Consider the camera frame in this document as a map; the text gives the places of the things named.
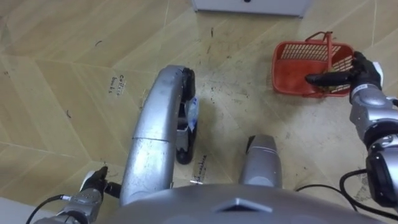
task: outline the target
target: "orange plastic basket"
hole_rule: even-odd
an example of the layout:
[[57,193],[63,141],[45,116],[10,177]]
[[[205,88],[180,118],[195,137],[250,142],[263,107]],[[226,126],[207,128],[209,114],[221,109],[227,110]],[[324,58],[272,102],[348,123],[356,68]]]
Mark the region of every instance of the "orange plastic basket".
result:
[[[332,43],[331,33],[317,32],[304,42],[286,41],[276,47],[272,60],[272,85],[276,92],[314,98],[349,94],[349,85],[325,90],[304,79],[311,73],[347,71],[352,67],[353,48]],[[322,40],[313,39],[320,34]]]

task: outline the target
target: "tiled floor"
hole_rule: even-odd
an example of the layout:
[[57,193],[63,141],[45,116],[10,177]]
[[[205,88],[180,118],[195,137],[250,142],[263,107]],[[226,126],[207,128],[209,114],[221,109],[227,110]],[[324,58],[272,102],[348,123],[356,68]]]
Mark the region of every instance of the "tiled floor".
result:
[[[303,19],[195,13],[189,0],[3,0],[0,16],[0,196],[23,203],[76,192],[103,162],[120,181],[142,101],[168,64],[197,75],[206,183],[235,182],[248,136],[259,133],[277,141],[286,189],[336,185],[364,166],[346,98],[272,91],[279,42],[332,30],[381,62],[384,90],[398,96],[397,0],[317,0]],[[109,93],[121,75],[123,93]],[[193,166],[176,164],[176,185]],[[364,182],[353,179],[349,191],[375,205]],[[347,206],[329,190],[306,193]],[[116,207],[107,197],[101,215]]]

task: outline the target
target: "black cable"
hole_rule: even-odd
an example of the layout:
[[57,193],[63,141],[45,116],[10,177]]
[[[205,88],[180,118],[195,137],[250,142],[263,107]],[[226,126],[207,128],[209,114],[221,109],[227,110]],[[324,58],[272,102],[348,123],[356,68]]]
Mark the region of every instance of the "black cable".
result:
[[30,214],[29,218],[26,221],[26,224],[30,224],[30,222],[32,221],[33,217],[36,215],[37,211],[39,211],[45,204],[49,203],[49,202],[53,202],[56,200],[62,200],[62,197],[64,195],[56,195],[53,197],[50,197],[48,199],[46,199],[44,202],[42,202],[40,205],[38,205],[35,210],[33,210],[33,212]]
[[[334,190],[335,192],[338,192],[339,194],[341,194],[342,196],[344,196],[344,194],[343,194],[339,189],[337,189],[337,188],[335,188],[335,187],[332,187],[332,186],[329,186],[329,185],[325,185],[325,184],[308,184],[308,185],[305,185],[305,186],[303,186],[303,187],[297,188],[295,191],[296,191],[296,192],[299,192],[299,191],[301,191],[301,190],[304,190],[304,189],[307,189],[307,188],[310,188],[310,187],[324,187],[324,188],[327,188],[327,189],[330,189],[330,190]],[[358,212],[358,209],[356,208],[356,206],[355,206],[352,202],[350,202],[350,200],[347,199],[347,201],[348,201],[348,203],[352,206],[352,208],[354,209],[354,211],[355,211],[355,212]]]
[[398,99],[393,99],[392,104],[396,107],[398,107]]
[[360,174],[365,174],[365,173],[366,173],[366,169],[361,169],[361,170],[352,171],[352,172],[349,172],[349,173],[343,175],[340,178],[340,190],[341,190],[341,193],[344,195],[345,198],[347,198],[347,200],[349,202],[351,202],[352,204],[354,204],[358,208],[362,208],[363,210],[371,212],[371,213],[374,213],[376,215],[380,215],[380,216],[383,216],[383,217],[390,218],[390,219],[398,221],[398,216],[397,215],[394,215],[394,214],[391,214],[391,213],[388,213],[388,212],[384,212],[384,211],[381,211],[381,210],[378,210],[378,209],[375,209],[375,208],[368,207],[368,206],[366,206],[366,205],[364,205],[362,203],[357,202],[355,199],[353,199],[351,196],[348,195],[348,193],[347,193],[347,191],[345,189],[346,180],[348,178],[350,178],[350,177],[353,177],[353,176],[356,176],[356,175],[360,175]]

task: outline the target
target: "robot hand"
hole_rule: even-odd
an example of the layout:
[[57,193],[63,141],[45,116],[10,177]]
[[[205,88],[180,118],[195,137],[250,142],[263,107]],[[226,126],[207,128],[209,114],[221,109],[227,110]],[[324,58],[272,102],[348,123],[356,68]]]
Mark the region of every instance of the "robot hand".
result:
[[107,166],[89,172],[80,191],[70,198],[69,203],[56,216],[38,220],[35,224],[93,223],[100,211],[104,193],[116,198],[119,198],[120,195],[120,184],[108,182],[107,174]]
[[346,72],[310,74],[316,86],[350,85],[350,120],[368,149],[366,172],[373,200],[383,207],[398,207],[398,111],[396,98],[382,90],[382,71],[360,53],[353,55]]

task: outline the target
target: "grout line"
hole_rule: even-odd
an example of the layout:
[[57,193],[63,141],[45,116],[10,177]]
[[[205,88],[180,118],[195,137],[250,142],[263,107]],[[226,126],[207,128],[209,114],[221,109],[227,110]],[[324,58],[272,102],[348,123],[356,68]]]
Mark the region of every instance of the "grout line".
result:
[[[255,88],[255,89],[256,89],[256,92],[259,93],[258,87],[254,86],[253,88]],[[288,127],[289,127],[289,125],[282,119],[282,117],[276,112],[276,110],[275,110],[266,100],[262,100],[262,102],[274,113],[274,115],[280,120],[281,124],[282,124],[285,128],[288,128]],[[298,139],[299,139],[301,142],[303,142],[303,139],[302,139],[298,134],[296,134],[296,136],[298,137]],[[302,153],[303,153],[305,156],[308,156],[308,155],[309,155],[308,151],[305,150],[305,148],[303,148],[301,144],[298,144],[297,147],[299,147],[299,148],[302,150]],[[323,175],[323,176],[326,178],[327,181],[332,182],[331,179],[330,179],[330,177],[327,176],[327,175],[325,174],[325,172],[323,171],[323,169],[321,169],[321,166],[319,166],[318,162],[317,162],[317,161],[314,161],[314,164],[315,164],[316,167],[318,168],[317,171],[318,171],[319,173],[321,173],[321,175]]]
[[32,168],[34,168],[35,166],[37,166],[38,164],[40,164],[46,157],[47,155],[43,156],[42,158],[40,158],[39,160],[37,160],[37,162],[35,162],[34,164],[32,164],[29,167],[26,167],[26,170],[22,173],[20,173],[20,175],[14,177],[11,181],[9,181],[6,185],[4,185],[3,187],[0,188],[0,192],[2,192],[4,189],[6,189],[7,187],[9,187],[12,183],[14,183],[17,180],[20,180],[24,175],[26,175],[30,170],[32,170]]
[[396,35],[396,33],[398,33],[398,29],[393,30],[390,34],[388,34],[385,37],[383,37],[381,40],[376,42],[374,45],[377,46],[377,45],[381,44],[384,40],[388,39],[390,36]]
[[[221,85],[221,89],[223,89],[223,90],[229,90],[227,84],[226,84],[225,82],[222,82],[222,81],[207,80],[207,83],[217,83],[217,84],[220,84],[220,85]],[[219,95],[215,95],[214,98],[217,98],[217,99],[220,100]],[[226,110],[228,116],[229,116],[230,118],[233,119],[233,122],[234,122],[235,125],[238,127],[238,129],[239,129],[239,131],[241,132],[241,134],[242,134],[243,136],[247,136],[246,133],[245,133],[245,131],[243,130],[243,128],[240,127],[240,125],[236,122],[235,117],[232,116],[232,114],[229,112],[229,109],[228,109],[228,107],[225,105],[225,103],[223,103],[222,100],[221,100],[220,102],[221,102],[223,108]],[[224,166],[222,165],[221,161],[220,161],[213,153],[211,153],[211,154],[212,154],[213,157],[215,158],[215,161],[217,161],[217,163],[221,166],[221,168],[223,169],[223,172],[225,173],[225,175],[227,176],[227,178],[233,183],[234,181],[232,180],[230,174],[227,173],[227,171],[226,171],[226,169],[224,168]]]
[[[20,57],[20,58],[27,58],[27,59],[29,59],[29,61],[32,62],[34,68],[36,69],[36,72],[37,72],[38,74],[40,74],[40,77],[43,78],[43,81],[49,86],[49,84],[47,83],[47,80],[45,79],[45,77],[44,77],[44,75],[43,75],[43,72],[41,71],[41,69],[40,69],[40,67],[39,67],[39,65],[37,64],[36,61],[32,60],[32,59],[29,58],[29,57]],[[56,100],[56,108],[57,108],[59,111],[62,111],[62,113],[64,113],[64,109],[62,108],[61,104],[60,104],[59,101],[57,100],[57,96],[55,96],[53,90],[52,90],[52,89],[49,89],[49,92],[50,92],[50,95],[51,95],[52,99],[53,99],[53,100],[54,100],[54,99]],[[71,130],[73,130],[72,134],[73,134],[73,135],[76,134],[76,131],[75,131],[75,129],[73,128],[71,122],[68,120],[68,118],[66,118],[66,116],[62,116],[62,117],[63,117],[62,119],[64,119],[64,121],[70,126]],[[35,127],[39,126],[39,123],[37,123],[35,120],[33,120],[33,121],[34,121],[34,126],[35,126]],[[80,146],[81,146],[83,149],[85,149],[85,147],[84,147],[82,141],[81,141],[80,138],[77,136],[77,134],[76,134],[76,138],[77,138],[77,140],[79,140]],[[48,149],[48,152],[51,152],[52,154],[59,155],[59,156],[76,157],[76,156],[70,156],[70,155],[68,155],[68,154],[62,154],[62,153],[59,153],[59,152],[57,152],[57,151],[53,151],[53,148],[49,148],[49,149]]]
[[[199,136],[200,136],[200,139],[204,139],[203,136],[201,135],[200,131],[198,131],[198,134],[199,134]],[[223,171],[223,173],[225,174],[225,176],[228,178],[228,180],[231,181],[231,183],[233,183],[232,178],[230,177],[230,175],[229,175],[229,174],[227,173],[227,171],[225,170],[225,168],[224,168],[224,166],[222,165],[221,161],[217,158],[217,156],[216,156],[214,153],[212,153],[210,150],[208,150],[208,146],[207,146],[207,144],[205,144],[205,142],[203,143],[203,145],[205,146],[205,151],[206,151],[207,153],[209,153],[210,155],[213,156],[215,162],[221,167],[221,170]]]
[[0,152],[0,157],[1,157],[1,154],[3,154],[7,149],[8,149],[8,147],[5,149],[2,149],[2,151]]
[[[93,93],[92,91],[89,91],[89,88],[87,87],[87,84],[84,82],[83,78],[81,77],[79,71],[77,70],[76,67],[72,67],[72,70],[75,72],[75,75],[78,79],[78,81],[80,82],[80,84],[85,88],[85,92],[86,94],[90,97],[90,100],[94,103],[96,109],[98,110],[99,115],[101,116],[101,118],[103,119],[103,121],[105,122],[105,124],[109,124],[107,119],[105,119],[105,114],[103,113],[103,110],[100,109],[99,105],[96,103],[96,100],[94,99]],[[120,148],[122,149],[122,152],[125,153],[127,155],[127,152],[125,150],[123,150],[123,145],[120,143],[120,140],[117,140],[117,138],[114,136],[114,133],[109,129],[109,132],[111,133],[112,137],[114,139],[116,139],[116,142],[119,143]],[[83,149],[84,152],[86,154],[86,156],[90,159],[93,160],[93,158],[91,157],[90,153],[88,152],[87,148],[84,146],[83,141],[80,139],[80,136],[76,133],[76,137],[79,139],[79,141],[82,143],[83,145]]]
[[394,80],[393,82],[390,83],[390,85],[383,87],[383,90],[388,90],[390,88],[397,88],[396,86],[398,86],[398,80]]
[[[216,29],[217,27],[223,25],[229,18],[224,19],[223,21],[221,21],[220,23],[218,23],[216,26],[214,26],[213,28]],[[203,41],[200,37],[194,39],[193,43],[191,43],[187,48],[185,48],[183,51],[181,51],[177,56],[175,56],[174,58],[170,59],[169,62],[167,62],[167,64],[171,64],[174,60],[178,59],[181,55],[183,55],[185,52],[189,53],[189,50],[193,49],[194,47],[196,47],[199,43],[202,43]],[[188,57],[193,55],[195,52],[190,52]]]
[[167,1],[166,15],[164,16],[163,28],[166,26],[167,14],[169,13],[170,0]]
[[[223,85],[223,88],[226,88],[225,82],[222,82],[222,81],[214,81],[214,80],[210,80],[210,82],[220,83],[220,84]],[[289,126],[287,125],[287,123],[276,113],[276,111],[270,106],[270,104],[269,104],[267,101],[262,100],[261,102],[264,103],[265,106],[268,107],[268,108],[277,116],[277,118],[279,118],[279,120],[281,121],[282,125],[284,125],[286,128],[289,127]],[[240,127],[239,124],[237,124],[237,126],[239,127],[240,131],[241,131],[243,134],[246,134],[246,133],[242,130],[242,128]],[[308,155],[308,152],[307,152],[302,146],[299,146],[299,148],[301,148],[302,153],[304,153],[306,156]],[[214,158],[215,158],[215,159],[218,161],[218,163],[221,165],[221,162],[218,160],[218,158],[217,158],[216,156],[214,156]],[[314,161],[314,164],[315,164],[316,167],[318,168],[318,172],[319,172],[322,176],[324,176],[328,182],[331,183],[331,179],[325,174],[325,172],[321,169],[321,167],[319,166],[319,164],[318,164],[316,161]],[[229,179],[231,179],[231,177],[230,177],[230,176],[228,175],[228,173],[225,171],[224,167],[223,167],[223,166],[221,166],[221,167],[222,167],[222,169],[224,170],[224,173],[227,175],[227,177],[228,177]]]
[[[9,14],[6,15],[6,16],[3,16],[0,19],[0,22],[1,21],[4,22],[3,27],[1,27],[1,30],[0,30],[0,45],[2,44],[2,42],[3,42],[4,38],[5,38],[4,36],[5,36],[6,31],[8,30],[8,26],[7,26],[8,20],[9,20]],[[7,47],[10,46],[11,44],[12,44],[12,41],[11,41],[11,43],[8,43],[8,44],[6,44],[6,45],[4,45],[2,47],[0,46],[0,54],[3,51],[5,51],[7,49]]]
[[33,147],[21,146],[21,145],[18,145],[18,144],[13,144],[13,143],[8,143],[8,142],[1,142],[1,141],[0,141],[0,144],[5,144],[5,145],[8,145],[8,146],[20,147],[20,148],[22,148],[22,149],[28,149],[28,150],[39,151],[39,152],[43,152],[43,153],[47,153],[47,154],[56,154],[56,155],[59,155],[59,156],[74,157],[74,156],[69,156],[69,155],[66,155],[66,154],[58,154],[58,153],[56,153],[56,152],[48,151],[48,150],[45,150],[45,149],[36,149],[36,148],[33,148]]
[[[121,26],[123,26],[125,23],[127,23],[128,21],[130,21],[130,19],[132,19],[138,12],[140,12],[141,10],[142,10],[142,8],[144,8],[144,7],[146,7],[147,5],[146,4],[144,4],[144,5],[142,5],[142,6],[139,6],[138,7],[138,9],[137,9],[137,11],[134,13],[134,14],[131,14],[130,15],[130,18],[129,19],[127,19],[126,21],[124,21],[119,27],[117,27],[116,29],[113,29],[113,31],[112,32],[110,32],[109,34],[107,34],[107,36],[106,37],[104,37],[102,40],[104,40],[104,39],[106,39],[107,37],[109,37],[111,34],[113,34],[113,33],[115,33]],[[88,49],[86,49],[86,50],[84,50],[79,56],[78,56],[78,58],[75,58],[75,60],[79,60],[79,59],[81,59],[82,58],[82,56],[84,56],[87,52],[89,52],[89,51],[91,51],[91,50],[93,50],[93,48],[88,48]]]
[[374,32],[376,30],[376,17],[377,17],[377,0],[374,0],[374,18],[373,18],[373,31],[372,31],[372,47],[374,45]]
[[336,22],[332,23],[330,26],[328,26],[325,30],[331,30],[332,27],[336,26],[337,24],[339,24],[340,22],[344,21],[345,19],[347,19],[347,17],[349,17],[352,13],[354,13],[355,11],[357,11],[359,8],[361,8],[362,6],[364,6],[368,1],[364,1],[361,4],[358,4],[354,9],[352,9],[349,13],[347,13],[345,16],[342,16],[340,19],[336,20]]
[[[259,41],[264,40],[264,37],[266,37],[266,36],[269,34],[269,32],[272,32],[274,29],[277,28],[277,26],[278,26],[279,24],[282,24],[283,22],[284,22],[284,21],[282,21],[282,20],[276,22],[273,26],[270,26],[270,28],[268,28],[268,29],[265,30],[262,34],[260,34],[258,37],[256,37],[256,38],[253,39],[251,42],[249,42],[246,46],[244,46],[243,48],[239,49],[237,52],[231,54],[231,56],[233,57],[234,55],[242,54],[242,52],[244,52],[245,50],[247,50],[247,49],[248,49],[249,47],[251,47],[252,45],[255,45],[255,44],[258,43]],[[228,61],[224,61],[218,68],[222,67],[222,66],[223,66],[224,64],[226,64],[226,63],[228,63]]]
[[54,41],[51,41],[51,43],[49,43],[47,46],[45,46],[44,52],[47,52],[48,49],[57,49],[58,46],[60,46],[60,45],[63,46],[63,45],[60,44],[60,43],[65,43],[66,41],[68,41],[68,39],[70,39],[70,38],[73,37],[74,35],[78,35],[78,34],[81,32],[81,28],[84,28],[84,26],[87,25],[87,23],[89,23],[90,19],[92,18],[92,15],[93,15],[96,11],[99,11],[99,10],[102,8],[102,5],[105,5],[108,1],[110,1],[110,0],[105,0],[105,1],[103,1],[103,2],[101,2],[101,3],[99,3],[98,5],[96,5],[94,8],[92,8],[92,11],[91,11],[91,12],[88,12],[87,15],[86,15],[86,17],[84,17],[84,18],[81,19],[81,21],[82,21],[81,24],[79,24],[78,26],[75,27],[74,33],[72,33],[72,34],[67,34],[67,35],[62,35],[61,37],[56,38]]
[[149,72],[149,71],[142,71],[142,70],[118,69],[118,68],[113,68],[113,67],[105,67],[105,66],[99,66],[99,65],[90,65],[90,64],[77,63],[77,62],[66,62],[66,61],[52,60],[52,59],[46,59],[46,58],[29,57],[29,56],[17,56],[17,55],[7,55],[7,54],[3,54],[3,56],[28,58],[28,59],[31,59],[33,61],[41,60],[41,61],[55,62],[55,63],[68,63],[68,64],[71,64],[71,65],[87,66],[87,67],[93,67],[93,68],[103,68],[103,69],[110,69],[110,70],[114,70],[114,71],[115,70],[119,70],[119,71],[125,71],[125,72],[140,72],[140,73],[150,73],[150,74],[156,73],[156,72]]
[[56,185],[50,192],[47,192],[46,195],[42,195],[41,197],[39,197],[39,199],[37,199],[37,200],[35,201],[35,203],[33,203],[33,205],[39,204],[40,202],[42,202],[43,200],[45,200],[45,197],[48,197],[48,196],[51,196],[51,195],[56,195],[56,194],[57,194],[56,192],[57,192],[58,190],[60,190],[61,187],[66,186],[65,183],[68,183],[68,181],[71,181],[74,177],[76,177],[76,176],[79,174],[80,171],[82,171],[85,167],[87,167],[87,166],[90,165],[90,162],[92,162],[92,161],[87,162],[87,164],[83,165],[78,171],[76,171],[75,173],[73,173],[73,174],[72,174],[71,176],[69,176],[68,178],[64,179],[60,184]]
[[[127,55],[125,55],[123,58],[121,58],[121,59],[119,59],[112,67],[105,67],[105,66],[100,66],[100,65],[90,65],[90,66],[92,66],[92,67],[103,67],[103,68],[112,68],[112,69],[115,69],[115,70],[121,70],[121,71],[123,71],[123,70],[125,70],[125,71],[135,71],[135,72],[146,72],[146,73],[151,73],[151,72],[148,72],[148,71],[140,71],[140,70],[131,70],[131,69],[126,69],[126,68],[123,68],[123,66],[122,65],[120,65],[120,64],[123,64],[124,63],[124,61],[125,61],[125,59],[126,58],[128,58],[128,56],[130,56],[134,51],[136,51],[137,49],[139,49],[141,46],[143,46],[143,45],[146,45],[146,44],[148,44],[150,41],[151,41],[151,39],[152,38],[154,38],[154,37],[156,37],[157,35],[159,35],[160,37],[158,37],[158,39],[160,39],[159,40],[159,51],[158,51],[158,54],[159,54],[159,52],[160,52],[160,47],[161,47],[161,45],[162,45],[162,39],[163,39],[163,37],[162,37],[162,34],[164,33],[164,28],[162,27],[162,28],[160,28],[160,30],[159,31],[157,31],[154,35],[152,35],[151,37],[149,37],[147,40],[145,40],[140,46],[138,46],[137,48],[135,48],[134,50],[131,50]],[[72,63],[75,63],[75,64],[77,64],[77,65],[89,65],[89,64],[85,64],[85,63],[78,63],[78,62],[72,62]]]
[[[217,28],[217,27],[223,25],[223,24],[224,24],[225,22],[227,22],[228,20],[229,20],[229,18],[226,18],[225,20],[223,20],[222,22],[220,22],[219,24],[217,24],[217,26],[215,26],[214,28]],[[239,54],[240,52],[246,50],[248,47],[252,46],[252,44],[256,43],[258,40],[262,40],[262,39],[264,38],[264,36],[266,36],[266,35],[268,34],[268,32],[272,32],[272,30],[273,30],[275,27],[277,27],[278,24],[280,24],[280,23],[282,23],[282,22],[283,22],[282,20],[277,21],[273,26],[270,26],[270,28],[268,28],[268,29],[265,30],[262,34],[260,34],[258,37],[256,37],[256,38],[253,39],[251,42],[249,42],[248,44],[246,44],[245,47],[243,47],[243,48],[239,49],[237,52],[231,54],[231,56],[234,56],[234,55]],[[190,46],[190,47],[194,47],[194,46],[198,45],[201,41],[202,41],[202,40],[199,40],[199,41],[197,41],[197,42],[194,42],[194,43],[192,44],[192,46]],[[169,63],[172,63],[173,60],[179,58],[179,56],[181,56],[184,52],[178,54],[178,55],[177,55],[175,58],[173,58]],[[219,66],[219,68],[220,68],[221,66],[223,66],[224,63],[227,63],[227,61],[223,62],[223,63]]]

